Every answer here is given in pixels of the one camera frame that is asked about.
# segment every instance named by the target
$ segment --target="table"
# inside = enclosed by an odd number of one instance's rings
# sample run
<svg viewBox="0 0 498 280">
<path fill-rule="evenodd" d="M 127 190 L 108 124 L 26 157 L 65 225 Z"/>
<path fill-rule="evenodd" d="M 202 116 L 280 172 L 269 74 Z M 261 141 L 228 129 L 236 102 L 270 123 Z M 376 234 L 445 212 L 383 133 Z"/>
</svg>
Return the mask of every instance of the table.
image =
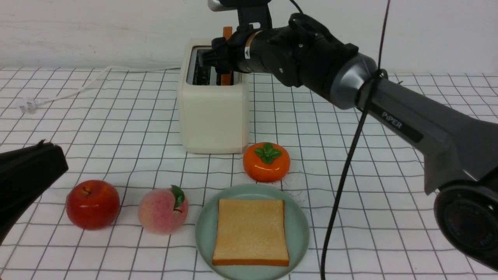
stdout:
<svg viewBox="0 0 498 280">
<path fill-rule="evenodd" d="M 111 71 L 76 97 L 35 114 L 13 107 L 21 97 L 50 98 L 88 83 L 99 69 L 0 70 L 0 152 L 47 139 L 60 145 L 69 171 L 31 205 L 0 247 L 4 280 L 214 280 L 197 254 L 194 225 L 203 204 L 231 185 L 253 182 L 242 156 L 193 155 L 181 145 L 178 70 Z M 497 75 L 390 74 L 390 79 L 475 118 L 498 122 Z M 303 208 L 308 254 L 289 280 L 319 279 L 323 239 L 347 147 L 360 113 L 340 111 L 304 87 L 249 75 L 250 141 L 288 149 L 289 174 L 272 184 Z M 456 251 L 423 192 L 423 157 L 367 118 L 346 181 L 327 254 L 334 280 L 490 280 L 498 274 Z M 87 179 L 115 185 L 122 209 L 113 226 L 83 232 L 64 211 L 67 193 Z M 178 184 L 190 202 L 172 236 L 142 230 L 137 205 L 153 188 Z"/>
</svg>

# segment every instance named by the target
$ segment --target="green plate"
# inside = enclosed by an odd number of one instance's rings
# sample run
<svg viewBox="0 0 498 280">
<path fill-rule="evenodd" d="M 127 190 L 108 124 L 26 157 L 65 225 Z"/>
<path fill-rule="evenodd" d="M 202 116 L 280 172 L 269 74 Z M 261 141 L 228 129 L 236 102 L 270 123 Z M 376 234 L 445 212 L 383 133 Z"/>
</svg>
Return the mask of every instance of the green plate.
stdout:
<svg viewBox="0 0 498 280">
<path fill-rule="evenodd" d="M 289 251 L 288 267 L 271 266 L 214 266 L 213 252 L 218 227 L 218 200 L 283 199 L 285 201 L 285 238 Z M 293 271 L 308 250 L 310 231 L 301 207 L 288 194 L 267 185 L 244 184 L 232 186 L 213 197 L 202 209 L 195 227 L 197 250 L 211 269 L 228 280 L 276 280 Z"/>
</svg>

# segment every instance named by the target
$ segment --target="white power cord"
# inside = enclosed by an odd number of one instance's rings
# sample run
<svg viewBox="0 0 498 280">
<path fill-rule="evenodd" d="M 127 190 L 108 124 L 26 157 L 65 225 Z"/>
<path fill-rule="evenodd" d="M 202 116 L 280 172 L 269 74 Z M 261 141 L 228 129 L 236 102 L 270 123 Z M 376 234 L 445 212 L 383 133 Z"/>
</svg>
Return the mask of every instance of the white power cord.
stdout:
<svg viewBox="0 0 498 280">
<path fill-rule="evenodd" d="M 133 73 L 145 73 L 145 72 L 156 72 L 156 71 L 180 69 L 180 67 L 171 66 L 171 67 L 166 67 L 166 68 L 161 68 L 161 69 L 133 69 L 133 68 L 127 68 L 127 67 L 121 67 L 121 66 L 108 66 L 108 67 L 104 68 L 102 71 L 100 71 L 100 73 L 93 80 L 91 80 L 90 83 L 82 86 L 81 88 L 77 89 L 74 92 L 70 92 L 66 95 L 56 96 L 54 98 L 34 99 L 32 97 L 24 97 L 23 99 L 19 99 L 17 101 L 16 107 L 21 109 L 21 111 L 24 114 L 25 113 L 34 114 L 34 112 L 36 111 L 36 108 L 43 105 L 43 104 L 46 104 L 49 102 L 54 102 L 56 100 L 60 100 L 60 99 L 64 99 L 64 98 L 68 98 L 68 97 L 71 97 L 73 95 L 77 95 L 80 92 L 86 90 L 93 83 L 95 83 L 95 81 L 97 81 L 104 73 L 106 73 L 107 71 L 110 71 L 111 69 L 121 69 L 121 70 L 124 70 L 127 72 L 133 72 Z"/>
</svg>

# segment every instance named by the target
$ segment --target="persimmon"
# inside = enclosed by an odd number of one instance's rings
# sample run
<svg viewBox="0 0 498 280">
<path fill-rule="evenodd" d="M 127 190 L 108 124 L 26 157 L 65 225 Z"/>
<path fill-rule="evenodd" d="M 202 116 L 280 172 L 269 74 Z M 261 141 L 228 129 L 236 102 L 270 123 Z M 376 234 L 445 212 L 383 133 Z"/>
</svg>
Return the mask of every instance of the persimmon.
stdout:
<svg viewBox="0 0 498 280">
<path fill-rule="evenodd" d="M 290 156 L 284 147 L 268 142 L 256 143 L 244 153 L 244 171 L 257 182 L 280 181 L 290 169 Z"/>
</svg>

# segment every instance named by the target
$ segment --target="bread slice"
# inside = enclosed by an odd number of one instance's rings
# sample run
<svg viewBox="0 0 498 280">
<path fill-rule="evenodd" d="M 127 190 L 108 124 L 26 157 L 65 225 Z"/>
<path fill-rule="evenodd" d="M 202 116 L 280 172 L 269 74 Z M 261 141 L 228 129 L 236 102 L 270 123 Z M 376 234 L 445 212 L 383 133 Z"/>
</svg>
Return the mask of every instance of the bread slice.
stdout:
<svg viewBox="0 0 498 280">
<path fill-rule="evenodd" d="M 283 200 L 220 199 L 214 266 L 289 266 Z"/>
<path fill-rule="evenodd" d="M 223 27 L 223 37 L 228 41 L 230 37 L 232 36 L 233 29 L 231 26 L 225 26 Z M 230 71 L 229 74 L 223 74 L 221 75 L 221 85 L 222 86 L 229 86 L 232 84 L 232 71 Z"/>
</svg>

